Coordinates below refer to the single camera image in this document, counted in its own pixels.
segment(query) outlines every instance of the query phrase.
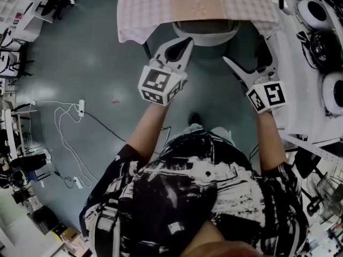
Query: cardboard box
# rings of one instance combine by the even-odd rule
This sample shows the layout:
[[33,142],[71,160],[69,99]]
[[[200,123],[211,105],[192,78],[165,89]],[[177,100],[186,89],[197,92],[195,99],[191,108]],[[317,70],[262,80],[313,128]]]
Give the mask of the cardboard box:
[[81,234],[73,228],[67,228],[61,234],[61,239],[65,243],[65,250],[76,257],[82,257],[88,250]]

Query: power cord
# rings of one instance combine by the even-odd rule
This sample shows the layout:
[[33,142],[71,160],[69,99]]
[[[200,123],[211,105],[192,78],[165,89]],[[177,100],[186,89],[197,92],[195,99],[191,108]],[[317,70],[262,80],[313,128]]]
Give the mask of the power cord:
[[251,159],[258,153],[259,149],[258,149],[258,145],[256,145],[255,148],[252,149],[252,151],[249,154],[249,163],[251,164]]
[[[90,183],[90,185],[89,185],[89,186],[86,185],[85,182],[84,182],[77,174],[75,174],[74,176],[76,176],[76,177],[80,180],[80,182],[82,182],[82,184],[83,184],[85,187],[91,188],[92,185],[93,185],[93,184],[92,184],[92,181],[91,181],[91,180],[89,179],[89,177],[86,176],[86,175],[84,174],[84,172],[82,171],[80,162],[82,163],[82,165],[84,166],[84,168],[87,170],[87,172],[88,172],[89,175],[91,175],[97,182],[98,182],[98,179],[96,179],[96,178],[94,177],[94,175],[91,174],[91,172],[88,170],[87,166],[86,166],[85,163],[82,161],[82,159],[79,157],[79,155],[77,154],[77,152],[76,152],[76,151],[71,147],[71,145],[68,143],[68,141],[66,140],[66,138],[63,136],[62,129],[61,129],[61,120],[62,120],[63,115],[65,115],[65,114],[69,115],[70,118],[71,118],[75,123],[77,123],[77,124],[80,123],[82,117],[80,117],[79,120],[75,120],[75,119],[73,118],[73,116],[69,113],[69,111],[70,111],[73,107],[74,107],[75,110],[78,112],[78,108],[77,108],[78,104],[75,104],[75,103],[65,103],[65,102],[60,102],[60,101],[40,101],[40,103],[58,103],[58,104],[67,104],[67,105],[70,105],[69,108],[68,108],[68,110],[64,110],[62,107],[58,107],[58,108],[55,110],[55,112],[54,112],[54,122],[55,122],[55,126],[56,126],[58,132],[59,132],[60,135],[61,135],[61,141],[62,141],[63,146],[64,146],[67,150],[69,150],[69,151],[71,152],[71,154],[74,156],[74,158],[76,159],[76,161],[77,161],[77,163],[78,163],[78,165],[79,165],[80,172],[81,172],[82,175],[87,179],[87,181]],[[59,121],[58,121],[58,125],[57,125],[57,122],[56,122],[56,113],[57,113],[57,111],[58,111],[59,109],[61,109],[61,110],[63,111],[63,113],[60,115]],[[89,115],[90,117],[92,117],[92,118],[93,118],[94,120],[96,120],[100,125],[102,125],[106,130],[108,130],[110,133],[112,133],[115,137],[117,137],[118,139],[120,139],[120,140],[123,141],[123,142],[126,142],[126,140],[122,139],[122,138],[121,138],[120,136],[118,136],[115,132],[113,132],[113,131],[110,130],[108,127],[106,127],[106,125],[103,124],[101,121],[99,121],[95,116],[89,114],[88,112],[83,112],[83,113]],[[29,128],[29,129],[30,129],[30,134],[31,134],[31,118],[30,118],[30,120],[29,120],[29,124],[30,124],[30,128]],[[171,129],[172,129],[171,126],[162,127],[162,129],[161,129],[162,131],[168,130],[168,133],[167,133],[167,136],[166,136],[166,140],[165,140],[165,143],[163,144],[163,146],[165,146],[166,143],[168,142],[168,139],[169,139],[169,136],[170,136],[170,130],[171,130]],[[67,188],[73,188],[73,185],[74,185],[74,182],[75,182],[75,181],[72,180],[71,177],[62,177],[57,171],[54,171],[54,173],[55,173],[57,176],[59,176],[59,177],[64,181],[64,183],[65,183],[65,185],[66,185]],[[68,184],[66,183],[66,181],[71,182],[71,183],[72,183],[72,186],[68,186]]]
[[[79,157],[79,155],[76,153],[76,151],[70,146],[70,144],[68,143],[68,141],[66,140],[66,138],[63,136],[62,129],[61,129],[61,120],[62,120],[63,115],[65,115],[65,114],[68,114],[68,115],[70,116],[70,118],[71,118],[75,123],[80,123],[82,117],[80,117],[79,120],[75,120],[75,119],[72,117],[72,115],[69,113],[69,111],[72,109],[72,107],[74,107],[75,110],[78,111],[78,109],[77,109],[77,107],[76,107],[76,106],[78,106],[78,104],[75,104],[75,103],[65,103],[65,102],[60,102],[60,101],[40,101],[40,103],[58,103],[58,104],[67,104],[67,105],[70,105],[69,108],[68,108],[68,110],[64,110],[62,107],[58,107],[58,108],[55,110],[55,112],[54,112],[54,122],[55,122],[55,126],[56,126],[58,132],[59,132],[60,135],[61,135],[61,141],[62,141],[63,146],[64,146],[67,150],[69,150],[69,151],[71,152],[71,154],[74,156],[74,158],[76,159],[76,161],[77,161],[77,163],[78,163],[78,165],[79,165],[80,172],[81,172],[82,175],[87,179],[87,181],[90,183],[90,185],[86,185],[85,182],[79,177],[79,175],[75,174],[74,176],[77,177],[77,178],[80,180],[80,182],[81,182],[85,187],[91,188],[92,185],[93,185],[93,184],[92,184],[92,181],[91,181],[91,180],[89,179],[89,177],[86,176],[86,175],[84,174],[84,172],[82,171],[80,162],[82,163],[82,165],[84,166],[84,168],[87,170],[87,172],[89,173],[89,175],[91,175],[97,182],[98,182],[98,180],[90,173],[90,171],[88,170],[88,168],[87,168],[87,166],[85,165],[85,163],[82,161],[82,159],[81,159],[81,158]],[[63,111],[63,113],[60,115],[59,121],[58,121],[58,125],[57,125],[57,122],[56,122],[56,113],[57,113],[57,111],[58,111],[59,109],[61,109],[61,110]],[[64,183],[65,183],[65,185],[66,185],[68,188],[72,188],[72,186],[70,187],[70,186],[68,186],[68,185],[66,184],[66,180],[68,180],[68,181],[70,181],[70,182],[74,182],[74,181],[72,180],[71,177],[65,177],[65,178],[63,178],[63,177],[62,177],[61,175],[59,175],[59,174],[58,174],[58,176],[61,177],[61,178],[64,180]]]
[[[110,133],[112,133],[115,137],[117,137],[118,139],[120,139],[120,140],[123,141],[123,142],[126,142],[126,140],[122,139],[122,138],[119,137],[115,132],[113,132],[113,131],[110,130],[108,127],[106,127],[106,125],[103,124],[100,120],[98,120],[95,116],[93,116],[93,115],[91,115],[91,114],[89,114],[88,112],[85,112],[85,111],[84,111],[84,114],[87,114],[87,115],[91,116],[94,120],[96,120],[100,125],[102,125],[106,130],[108,130]],[[171,130],[171,129],[172,129],[171,126],[167,126],[167,127],[162,127],[162,128],[161,128],[162,131],[168,130],[168,133],[167,133],[167,136],[166,136],[166,141],[165,141],[165,143],[163,144],[163,146],[165,146],[166,143],[168,142],[169,135],[170,135],[170,130]]]

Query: gray floor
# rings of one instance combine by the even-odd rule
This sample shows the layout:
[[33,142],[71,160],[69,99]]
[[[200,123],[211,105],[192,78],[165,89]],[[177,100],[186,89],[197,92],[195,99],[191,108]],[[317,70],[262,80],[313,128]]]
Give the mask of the gray floor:
[[[137,90],[148,60],[139,44],[118,42],[116,4],[117,0],[77,0],[63,20],[44,24],[29,53],[35,63],[28,70],[34,75],[20,79],[18,102],[38,101],[39,113],[32,118],[33,140],[49,149],[53,164],[63,177],[81,174],[55,127],[54,111],[58,104],[41,101],[78,103],[85,99],[85,110],[122,138],[130,135],[148,106]],[[151,51],[175,37],[171,24],[160,26],[148,41]],[[256,64],[256,44],[255,29],[250,23],[243,23],[229,53],[252,68]],[[165,126],[172,126],[171,135],[176,134],[187,126],[189,113],[197,111],[207,129],[223,126],[232,130],[236,145],[248,155],[257,142],[255,116],[240,83],[221,59],[225,48],[226,45],[194,49],[187,69],[189,82],[170,106]],[[90,171],[100,178],[124,143],[87,115],[79,124],[67,115],[63,117],[64,136]],[[157,151],[165,136],[162,132]],[[40,183],[34,185],[40,200],[64,224],[79,228],[78,215],[91,189],[75,186],[70,190],[56,176],[48,177],[44,184],[44,188]]]

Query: wire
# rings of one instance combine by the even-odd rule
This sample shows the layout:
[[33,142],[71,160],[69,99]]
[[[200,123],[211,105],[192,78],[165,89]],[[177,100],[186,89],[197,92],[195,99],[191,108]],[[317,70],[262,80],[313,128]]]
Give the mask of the wire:
[[65,105],[78,105],[78,104],[75,104],[75,103],[63,103],[63,102],[60,102],[60,101],[39,101],[40,103],[58,103],[58,104],[65,104]]
[[88,112],[84,112],[84,114],[87,114],[87,115],[91,116],[94,120],[96,120],[100,125],[102,125],[106,130],[108,130],[110,133],[112,133],[119,140],[122,140],[123,142],[126,142],[126,140],[124,140],[121,137],[119,137],[116,133],[114,133],[112,130],[110,130],[108,127],[106,127],[103,123],[101,123],[96,117],[94,117],[93,115],[89,114]]
[[[61,119],[62,119],[62,116],[65,115],[65,114],[68,114],[68,115],[70,116],[70,118],[71,118],[75,123],[80,123],[82,117],[80,117],[80,119],[79,119],[78,121],[76,121],[76,120],[71,116],[71,114],[69,113],[69,111],[71,110],[72,107],[74,107],[74,108],[77,110],[76,104],[71,104],[70,107],[68,108],[68,110],[64,110],[63,108],[58,107],[58,108],[55,110],[55,113],[54,113],[54,121],[55,121],[56,128],[57,128],[57,130],[59,131],[59,133],[60,133],[60,135],[61,135],[61,140],[62,140],[63,146],[64,146],[67,150],[69,150],[69,151],[71,152],[71,154],[74,156],[74,158],[76,159],[76,161],[77,161],[77,163],[78,163],[78,165],[79,165],[80,172],[81,172],[82,175],[88,180],[88,182],[90,183],[90,186],[86,185],[86,183],[83,182],[82,179],[81,179],[77,174],[75,174],[75,176],[77,176],[77,177],[80,179],[80,181],[83,183],[83,185],[84,185],[85,187],[90,188],[90,187],[92,187],[92,185],[93,185],[93,184],[92,184],[92,181],[91,181],[91,180],[88,178],[88,176],[86,176],[86,175],[84,174],[84,172],[82,171],[80,162],[83,164],[83,166],[85,167],[85,169],[87,170],[87,172],[89,173],[89,175],[91,175],[97,182],[98,182],[98,179],[96,179],[96,178],[94,177],[94,175],[92,175],[92,174],[90,173],[90,171],[88,170],[87,166],[86,166],[85,163],[82,161],[82,159],[79,157],[79,155],[77,154],[77,152],[72,148],[72,146],[70,146],[70,144],[68,143],[68,141],[66,140],[66,138],[63,136],[62,129],[61,129]],[[64,112],[60,115],[60,117],[59,117],[59,122],[58,122],[58,126],[57,126],[57,123],[56,123],[56,112],[57,112],[58,109],[62,109]]]
[[30,108],[28,109],[28,117],[29,117],[29,119],[30,119],[30,120],[29,120],[29,122],[30,122],[29,132],[30,132],[30,138],[31,138],[31,147],[33,148],[32,133],[31,133],[31,114],[30,114],[31,106],[32,106],[32,104],[30,103]]
[[[89,116],[91,116],[94,120],[96,120],[100,125],[102,125],[106,130],[108,130],[110,133],[112,133],[115,137],[117,137],[118,139],[120,139],[121,141],[123,142],[126,142],[126,140],[122,139],[120,136],[118,136],[114,131],[110,130],[108,127],[105,126],[105,124],[103,124],[102,122],[100,122],[100,120],[98,120],[95,116],[89,114],[88,112],[84,112],[84,114],[87,114]],[[164,130],[168,130],[168,133],[167,133],[167,136],[166,136],[166,141],[165,143],[163,144],[163,146],[166,145],[168,139],[169,139],[169,135],[170,135],[170,130],[172,129],[171,126],[167,126],[167,127],[162,127],[161,130],[164,131]]]
[[[65,184],[65,186],[66,186],[67,188],[72,189],[72,188],[74,187],[74,181],[71,179],[71,177],[64,177],[64,178],[63,178],[63,177],[61,176],[61,174],[59,174],[59,172],[56,171],[56,170],[48,171],[48,172],[45,172],[44,174],[49,174],[49,173],[52,173],[52,172],[53,172],[55,175],[59,176],[60,179],[62,179],[62,180],[64,181],[64,184]],[[70,181],[70,182],[72,183],[72,186],[68,186],[67,183],[66,183],[66,180]]]
[[254,152],[254,150],[258,147],[258,144],[256,145],[255,148],[252,149],[252,151],[249,154],[249,163],[251,163],[251,159],[258,153],[258,149],[256,150],[256,152],[254,154],[252,154]]
[[302,48],[302,53],[304,54],[305,59],[306,59],[307,63],[309,64],[309,66],[310,66],[312,69],[317,70],[317,69],[318,69],[317,67],[314,67],[314,66],[312,66],[312,65],[310,64],[310,62],[309,62],[309,60],[308,60],[308,58],[307,58],[305,49],[304,49],[304,43],[303,43],[303,42],[301,42],[301,48]]

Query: black and white patterned shirt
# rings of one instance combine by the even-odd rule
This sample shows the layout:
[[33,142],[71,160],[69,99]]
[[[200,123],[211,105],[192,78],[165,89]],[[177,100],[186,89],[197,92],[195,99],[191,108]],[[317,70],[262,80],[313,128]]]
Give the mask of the black and white patterned shirt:
[[124,146],[80,214],[98,257],[179,256],[206,220],[265,255],[297,256],[307,240],[290,166],[260,176],[229,141],[203,129],[172,140],[148,165]]

